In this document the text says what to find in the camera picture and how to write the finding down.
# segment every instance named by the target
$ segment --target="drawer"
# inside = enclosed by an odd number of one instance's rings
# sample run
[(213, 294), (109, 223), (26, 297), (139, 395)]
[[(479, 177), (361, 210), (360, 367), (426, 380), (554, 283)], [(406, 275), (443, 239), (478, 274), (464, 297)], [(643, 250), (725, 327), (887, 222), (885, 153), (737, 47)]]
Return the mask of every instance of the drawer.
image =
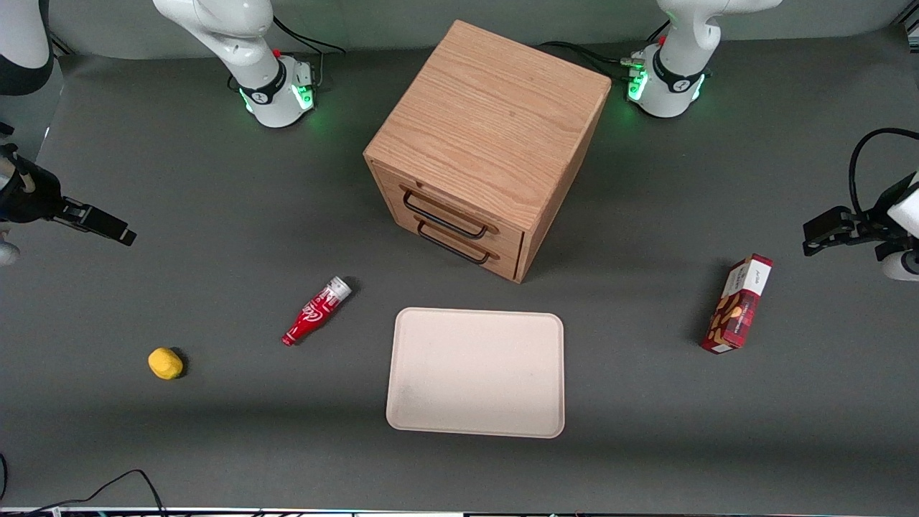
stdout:
[(399, 226), (508, 280), (515, 278), (522, 232), (470, 215), (376, 163), (373, 168)]

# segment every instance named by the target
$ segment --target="cardboard box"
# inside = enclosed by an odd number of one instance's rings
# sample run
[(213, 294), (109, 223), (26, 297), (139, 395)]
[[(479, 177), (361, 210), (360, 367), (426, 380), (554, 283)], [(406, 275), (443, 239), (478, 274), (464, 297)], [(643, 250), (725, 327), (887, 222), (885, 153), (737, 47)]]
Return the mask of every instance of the cardboard box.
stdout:
[(761, 255), (751, 255), (731, 268), (703, 349), (721, 354), (743, 346), (771, 270), (772, 260)]

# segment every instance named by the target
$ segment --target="red bottle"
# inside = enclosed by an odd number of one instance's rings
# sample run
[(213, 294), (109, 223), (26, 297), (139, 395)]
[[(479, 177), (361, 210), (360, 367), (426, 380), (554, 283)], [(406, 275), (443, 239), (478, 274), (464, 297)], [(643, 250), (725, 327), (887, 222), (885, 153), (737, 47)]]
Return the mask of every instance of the red bottle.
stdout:
[(292, 347), (298, 339), (319, 328), (349, 294), (351, 294), (351, 288), (342, 279), (338, 277), (331, 279), (325, 289), (316, 294), (303, 307), (300, 315), (297, 316), (297, 321), (290, 326), (290, 330), (281, 338), (281, 342)]

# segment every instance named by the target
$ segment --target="gray table surface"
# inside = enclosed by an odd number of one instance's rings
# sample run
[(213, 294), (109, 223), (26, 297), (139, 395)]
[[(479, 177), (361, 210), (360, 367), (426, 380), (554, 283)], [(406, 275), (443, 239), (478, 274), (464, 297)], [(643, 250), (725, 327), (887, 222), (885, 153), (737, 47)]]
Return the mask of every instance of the gray table surface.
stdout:
[[(858, 138), (919, 121), (900, 30), (726, 43), (679, 120), (642, 115), (616, 85), (523, 285), (398, 228), (363, 163), (428, 54), (330, 58), (317, 110), (274, 131), (216, 60), (64, 63), (39, 162), (139, 237), (14, 233), (4, 503), (84, 497), (141, 467), (172, 506), (919, 512), (919, 286), (885, 279), (871, 247), (800, 251), (801, 224), (847, 204)], [(872, 143), (866, 204), (917, 163), (911, 141)], [(697, 343), (725, 267), (752, 252), (776, 266), (748, 346), (712, 356)], [(333, 275), (359, 292), (282, 346)], [(562, 436), (391, 429), (406, 306), (559, 315)], [(188, 377), (153, 377), (161, 346), (190, 356)], [(134, 479), (97, 503), (151, 502)]]

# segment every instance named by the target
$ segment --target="black strap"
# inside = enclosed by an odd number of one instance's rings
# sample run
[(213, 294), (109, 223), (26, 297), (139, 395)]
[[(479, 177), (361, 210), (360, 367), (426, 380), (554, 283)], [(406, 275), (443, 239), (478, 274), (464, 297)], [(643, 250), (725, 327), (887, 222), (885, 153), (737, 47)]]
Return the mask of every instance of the black strap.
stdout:
[(271, 104), (271, 101), (275, 98), (275, 94), (284, 87), (284, 84), (287, 83), (287, 66), (284, 66), (280, 60), (278, 61), (278, 74), (275, 75), (275, 78), (260, 88), (247, 88), (243, 85), (239, 85), (239, 89), (243, 93), (252, 99), (255, 104), (265, 105)]
[(697, 74), (692, 75), (680, 75), (674, 74), (673, 72), (667, 70), (664, 64), (661, 62), (661, 49), (657, 49), (657, 52), (654, 53), (654, 58), (652, 59), (652, 67), (654, 73), (661, 78), (667, 84), (667, 87), (670, 88), (670, 93), (683, 93), (688, 91), (705, 73), (704, 70), (698, 72)]
[(6, 467), (6, 457), (0, 454), (0, 465), (3, 466), (3, 488), (0, 489), (0, 500), (6, 495), (6, 480), (8, 479), (8, 470)]
[[(913, 181), (913, 176), (915, 176), (915, 174), (916, 174), (916, 173), (913, 172), (911, 175), (907, 176), (906, 179), (907, 179), (908, 181)], [(899, 203), (899, 202), (906, 201), (906, 198), (912, 196), (912, 195), (915, 194), (917, 191), (919, 191), (919, 181), (916, 181), (914, 184), (912, 184), (912, 185), (910, 185), (909, 187), (907, 187), (906, 190), (903, 191), (903, 195), (900, 196), (900, 198), (897, 200), (897, 202)]]
[(41, 89), (51, 78), (54, 52), (51, 50), (51, 34), (48, 31), (48, 0), (39, 1), (39, 12), (48, 42), (48, 61), (39, 68), (27, 68), (0, 54), (0, 95), (27, 95)]

